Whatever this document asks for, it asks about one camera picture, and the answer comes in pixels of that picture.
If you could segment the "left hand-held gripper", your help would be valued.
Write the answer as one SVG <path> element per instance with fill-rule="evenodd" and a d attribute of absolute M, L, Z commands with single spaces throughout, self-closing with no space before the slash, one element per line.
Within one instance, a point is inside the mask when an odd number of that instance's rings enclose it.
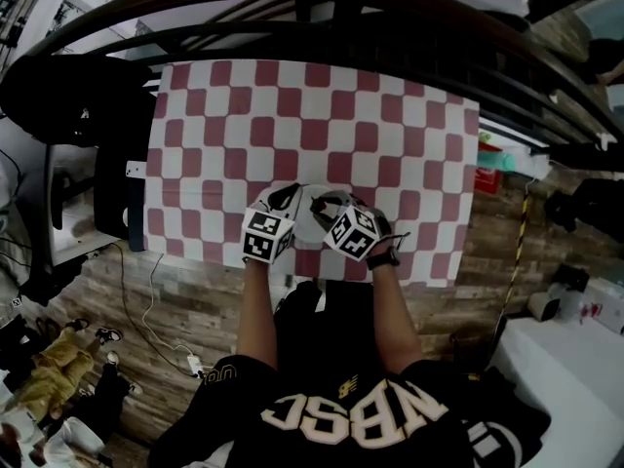
<path fill-rule="evenodd" d="M 306 188 L 298 182 L 267 187 L 247 207 L 242 226 L 243 258 L 273 264 L 290 246 Z"/>

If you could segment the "white round plate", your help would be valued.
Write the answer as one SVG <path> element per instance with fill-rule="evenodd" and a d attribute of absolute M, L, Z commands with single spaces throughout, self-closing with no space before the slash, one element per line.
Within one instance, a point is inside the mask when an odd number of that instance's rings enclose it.
<path fill-rule="evenodd" d="M 324 230 L 317 223 L 310 212 L 310 206 L 313 199 L 318 199 L 326 192 L 332 190 L 324 185 L 318 184 L 306 184 L 301 187 L 305 187 L 306 191 L 297 217 L 294 220 L 294 237 L 301 244 L 321 246 L 329 230 Z M 336 216 L 339 211 L 340 207 L 337 206 L 334 212 Z"/>

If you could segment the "person's left forearm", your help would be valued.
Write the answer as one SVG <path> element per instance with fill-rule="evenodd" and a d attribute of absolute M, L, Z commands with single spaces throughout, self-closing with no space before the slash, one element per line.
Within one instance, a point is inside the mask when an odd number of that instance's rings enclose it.
<path fill-rule="evenodd" d="M 277 335 L 268 282 L 268 265 L 249 259 L 245 266 L 237 353 L 278 368 Z"/>

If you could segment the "person's right forearm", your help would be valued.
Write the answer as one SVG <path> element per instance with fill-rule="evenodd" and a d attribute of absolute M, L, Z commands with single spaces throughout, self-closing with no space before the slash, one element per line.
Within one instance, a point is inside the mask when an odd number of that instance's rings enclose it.
<path fill-rule="evenodd" d="M 394 266 L 372 270 L 374 338 L 381 364 L 400 374 L 422 359 L 421 342 Z"/>

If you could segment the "person's right hand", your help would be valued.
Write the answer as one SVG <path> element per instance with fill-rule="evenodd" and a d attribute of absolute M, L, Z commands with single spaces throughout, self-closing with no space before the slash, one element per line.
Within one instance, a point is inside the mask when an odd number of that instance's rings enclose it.
<path fill-rule="evenodd" d="M 384 212 L 380 209 L 372 209 L 374 222 L 378 232 L 378 241 L 370 251 L 370 255 L 374 255 L 377 251 L 382 251 L 393 237 L 393 229 Z"/>

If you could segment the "pink white checkered tablecloth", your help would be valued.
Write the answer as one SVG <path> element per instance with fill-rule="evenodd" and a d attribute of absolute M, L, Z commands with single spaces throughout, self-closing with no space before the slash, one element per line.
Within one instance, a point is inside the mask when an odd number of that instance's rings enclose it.
<path fill-rule="evenodd" d="M 479 106 L 316 63 L 167 66 L 146 162 L 144 245 L 238 267 L 244 213 L 270 187 L 345 189 L 404 236 L 400 281 L 453 285 L 473 202 Z"/>

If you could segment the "person's black trousers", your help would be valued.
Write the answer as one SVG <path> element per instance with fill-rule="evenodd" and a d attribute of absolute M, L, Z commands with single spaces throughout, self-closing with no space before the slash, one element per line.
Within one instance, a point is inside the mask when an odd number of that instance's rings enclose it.
<path fill-rule="evenodd" d="M 282 375 L 337 377 L 380 368 L 373 330 L 372 285 L 305 281 L 274 315 Z"/>

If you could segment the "red box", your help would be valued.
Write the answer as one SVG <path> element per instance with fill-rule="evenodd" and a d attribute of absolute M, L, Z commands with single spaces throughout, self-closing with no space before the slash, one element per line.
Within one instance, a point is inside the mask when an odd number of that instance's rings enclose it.
<path fill-rule="evenodd" d="M 501 180 L 501 171 L 477 168 L 475 172 L 475 185 L 476 191 L 480 191 L 489 195 L 496 195 L 499 190 Z"/>

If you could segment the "black office chair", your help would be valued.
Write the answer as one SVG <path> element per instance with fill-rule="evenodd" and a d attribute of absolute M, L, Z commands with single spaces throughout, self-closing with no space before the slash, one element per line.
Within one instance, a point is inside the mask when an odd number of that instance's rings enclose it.
<path fill-rule="evenodd" d="M 97 151 L 96 229 L 143 249 L 144 185 L 127 175 L 147 158 L 156 97 L 151 69 L 95 55 L 23 56 L 0 81 L 0 111 L 48 145 Z"/>

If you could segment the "person's black printed shirt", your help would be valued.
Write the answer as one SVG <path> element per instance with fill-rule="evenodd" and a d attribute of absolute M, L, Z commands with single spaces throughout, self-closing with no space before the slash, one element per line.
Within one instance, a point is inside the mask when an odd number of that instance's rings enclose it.
<path fill-rule="evenodd" d="M 502 376 L 471 378 L 444 362 L 287 381 L 234 355 L 204 378 L 147 466 L 522 468 L 550 423 Z"/>

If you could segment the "white side desk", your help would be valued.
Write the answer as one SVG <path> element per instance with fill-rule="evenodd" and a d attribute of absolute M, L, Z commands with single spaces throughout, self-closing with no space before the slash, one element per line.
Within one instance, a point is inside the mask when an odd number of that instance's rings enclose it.
<path fill-rule="evenodd" d="M 46 149 L 44 245 L 56 267 L 117 241 L 145 250 L 143 227 L 147 145 Z"/>

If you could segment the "white round appliance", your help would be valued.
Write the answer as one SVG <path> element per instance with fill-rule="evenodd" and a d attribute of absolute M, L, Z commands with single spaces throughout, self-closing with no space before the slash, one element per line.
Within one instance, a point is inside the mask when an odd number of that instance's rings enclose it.
<path fill-rule="evenodd" d="M 554 319 L 561 304 L 561 296 L 550 292 L 533 293 L 527 303 L 527 310 L 538 322 L 546 322 Z"/>

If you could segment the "black bag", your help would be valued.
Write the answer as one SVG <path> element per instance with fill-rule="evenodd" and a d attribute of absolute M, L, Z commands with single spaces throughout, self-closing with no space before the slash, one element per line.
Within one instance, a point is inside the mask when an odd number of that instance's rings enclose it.
<path fill-rule="evenodd" d="M 624 243 L 624 179 L 584 179 L 571 195 L 555 191 L 544 211 L 568 233 L 580 220 Z"/>

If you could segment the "white bag with red print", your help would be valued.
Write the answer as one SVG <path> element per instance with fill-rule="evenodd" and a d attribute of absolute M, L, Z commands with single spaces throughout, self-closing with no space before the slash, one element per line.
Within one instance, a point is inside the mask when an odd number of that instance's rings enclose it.
<path fill-rule="evenodd" d="M 592 278 L 584 292 L 572 298 L 572 307 L 575 319 L 591 318 L 624 336 L 624 287 L 602 278 Z"/>

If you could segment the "yellow garment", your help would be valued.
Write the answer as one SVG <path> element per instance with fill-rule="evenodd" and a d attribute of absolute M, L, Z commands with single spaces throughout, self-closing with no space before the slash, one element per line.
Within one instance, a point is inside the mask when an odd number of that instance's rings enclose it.
<path fill-rule="evenodd" d="M 74 395 L 83 376 L 93 368 L 94 358 L 79 346 L 76 330 L 66 327 L 32 362 L 34 369 L 15 393 L 15 403 L 39 423 L 61 410 Z"/>

